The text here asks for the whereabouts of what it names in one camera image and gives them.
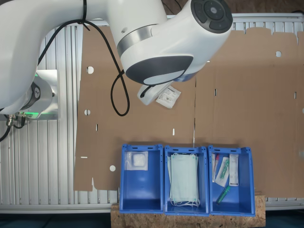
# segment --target cardboard hole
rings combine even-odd
[[[94,68],[93,68],[92,66],[88,66],[88,67],[86,68],[86,72],[87,72],[89,75],[91,75],[91,74],[94,73]]]
[[[114,172],[116,170],[116,167],[114,165],[110,166],[110,171]]]
[[[282,52],[277,51],[277,52],[275,53],[275,56],[277,56],[277,57],[281,57],[281,56],[282,56]]]
[[[125,33],[128,30],[127,27],[123,28],[122,33]]]
[[[91,114],[91,111],[88,109],[85,109],[85,115],[90,115],[90,114]]]

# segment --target cable connector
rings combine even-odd
[[[6,125],[8,127],[14,126],[14,120],[15,120],[15,115],[9,115],[7,120],[6,120]]]

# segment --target wooden board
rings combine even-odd
[[[256,192],[256,216],[166,216],[165,214],[120,214],[119,205],[111,208],[112,228],[249,228],[266,226],[265,196]]]

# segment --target sterile package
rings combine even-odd
[[[238,186],[238,154],[231,154],[229,160],[229,186]]]
[[[174,206],[199,206],[197,177],[198,157],[195,154],[174,154],[168,157],[170,199]]]
[[[125,156],[126,170],[148,170],[148,152],[128,151]]]
[[[212,154],[212,182],[215,182],[215,173],[217,171],[218,167],[218,162],[219,162],[219,154],[217,154],[215,158],[215,154]]]
[[[218,171],[218,175],[215,179],[215,182],[220,186],[225,187],[228,177],[229,177],[229,158],[223,157],[223,161]]]

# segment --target white package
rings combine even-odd
[[[229,186],[238,186],[238,154],[229,156]]]
[[[171,156],[171,203],[174,206],[198,206],[198,157],[195,154]]]
[[[148,152],[128,151],[125,155],[125,170],[148,170]]]
[[[223,161],[222,161],[222,164],[220,165],[220,168],[219,168],[219,171],[218,171],[218,175],[217,175],[217,177],[215,179],[215,182],[218,185],[222,186],[222,187],[225,187],[225,185],[227,183],[227,180],[228,180],[228,177],[229,177],[229,163],[228,163],[228,166],[227,166],[227,170],[225,172],[225,176],[221,177],[223,169],[224,169],[225,164],[226,164],[226,161],[229,162],[229,158],[228,157],[223,157]]]
[[[174,89],[172,86],[169,86],[159,95],[159,97],[156,99],[156,102],[171,109],[173,108],[177,98],[179,98],[180,95],[180,91]]]
[[[215,154],[212,153],[212,182],[214,182],[214,180],[213,180],[214,166],[215,166]]]
[[[171,157],[168,157],[168,173],[169,173],[169,180],[170,180],[170,196],[169,198],[172,199],[172,184],[171,184]]]

